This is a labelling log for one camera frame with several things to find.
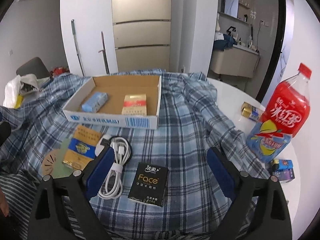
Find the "blue plaid fabric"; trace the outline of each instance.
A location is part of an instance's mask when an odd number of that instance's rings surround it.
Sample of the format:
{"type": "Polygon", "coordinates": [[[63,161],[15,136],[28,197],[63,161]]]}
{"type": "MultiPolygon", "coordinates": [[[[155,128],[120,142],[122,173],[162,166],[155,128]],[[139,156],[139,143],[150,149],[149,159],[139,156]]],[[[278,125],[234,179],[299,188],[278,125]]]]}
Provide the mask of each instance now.
{"type": "MultiPolygon", "coordinates": [[[[102,133],[127,138],[133,150],[123,171],[122,196],[115,200],[94,197],[90,203],[100,222],[115,238],[119,238],[115,234],[131,239],[208,238],[231,204],[207,165],[209,147],[222,148],[236,168],[248,171],[253,177],[268,178],[269,175],[245,145],[244,133],[235,130],[233,123],[218,109],[217,91],[202,73],[151,70],[130,74],[162,76],[159,128],[143,130],[86,125],[102,133]],[[135,203],[127,198],[139,162],[168,167],[168,191],[162,208],[135,203]]],[[[14,197],[14,190],[6,186],[6,176],[13,176],[8,173],[20,176],[23,172],[32,178],[42,178],[44,156],[59,148],[77,126],[67,121],[62,107],[86,80],[76,75],[63,75],[55,78],[38,99],[23,107],[17,110],[0,107],[4,120],[13,129],[0,150],[0,166],[7,173],[0,176],[0,185],[10,198],[13,212],[13,206],[18,203],[14,198],[18,197],[14,197]]],[[[20,227],[24,231],[30,212],[25,205],[21,207],[26,210],[20,222],[24,223],[20,227]]],[[[243,224],[243,232],[253,209],[254,202],[243,224]]],[[[72,223],[74,221],[75,232],[81,236],[71,211],[69,216],[72,223]]]]}

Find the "barcode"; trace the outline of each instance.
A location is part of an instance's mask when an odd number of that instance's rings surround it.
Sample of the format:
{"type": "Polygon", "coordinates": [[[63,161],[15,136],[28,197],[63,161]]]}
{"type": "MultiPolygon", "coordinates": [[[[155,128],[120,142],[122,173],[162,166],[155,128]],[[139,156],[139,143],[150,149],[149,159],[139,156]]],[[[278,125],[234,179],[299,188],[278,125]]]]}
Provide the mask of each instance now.
{"type": "Polygon", "coordinates": [[[130,128],[149,128],[148,118],[127,117],[125,123],[130,128]]]}

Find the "power outlet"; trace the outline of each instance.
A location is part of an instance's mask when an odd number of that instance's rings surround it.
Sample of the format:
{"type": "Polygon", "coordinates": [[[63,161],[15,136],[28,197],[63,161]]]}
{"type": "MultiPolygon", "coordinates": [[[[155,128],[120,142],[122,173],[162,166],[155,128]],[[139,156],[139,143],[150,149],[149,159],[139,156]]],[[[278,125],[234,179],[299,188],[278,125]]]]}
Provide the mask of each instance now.
{"type": "Polygon", "coordinates": [[[269,23],[266,21],[261,21],[260,25],[263,25],[265,27],[269,27],[269,23]]]}

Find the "faucet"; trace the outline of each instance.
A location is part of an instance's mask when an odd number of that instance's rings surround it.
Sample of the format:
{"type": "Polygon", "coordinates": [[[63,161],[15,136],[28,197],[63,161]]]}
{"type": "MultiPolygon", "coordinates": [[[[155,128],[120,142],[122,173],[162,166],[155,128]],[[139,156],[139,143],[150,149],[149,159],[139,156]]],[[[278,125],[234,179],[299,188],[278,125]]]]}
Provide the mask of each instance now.
{"type": "Polygon", "coordinates": [[[227,29],[227,33],[228,33],[229,36],[231,36],[231,30],[230,29],[232,29],[232,31],[235,32],[236,31],[236,27],[230,26],[229,29],[227,29]]]}

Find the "blue gripper pad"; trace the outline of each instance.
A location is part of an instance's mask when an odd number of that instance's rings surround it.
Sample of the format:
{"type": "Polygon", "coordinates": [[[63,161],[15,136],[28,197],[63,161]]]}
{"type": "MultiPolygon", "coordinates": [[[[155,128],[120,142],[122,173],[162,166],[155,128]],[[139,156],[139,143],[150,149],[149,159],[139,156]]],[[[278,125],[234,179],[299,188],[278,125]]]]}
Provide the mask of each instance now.
{"type": "Polygon", "coordinates": [[[228,173],[217,154],[210,148],[207,151],[207,163],[219,183],[219,186],[225,195],[225,197],[230,198],[232,201],[235,200],[235,181],[232,176],[228,173]]]}
{"type": "Polygon", "coordinates": [[[115,152],[112,147],[109,147],[108,151],[87,179],[87,191],[85,193],[85,197],[88,201],[98,194],[114,162],[115,152]]]}

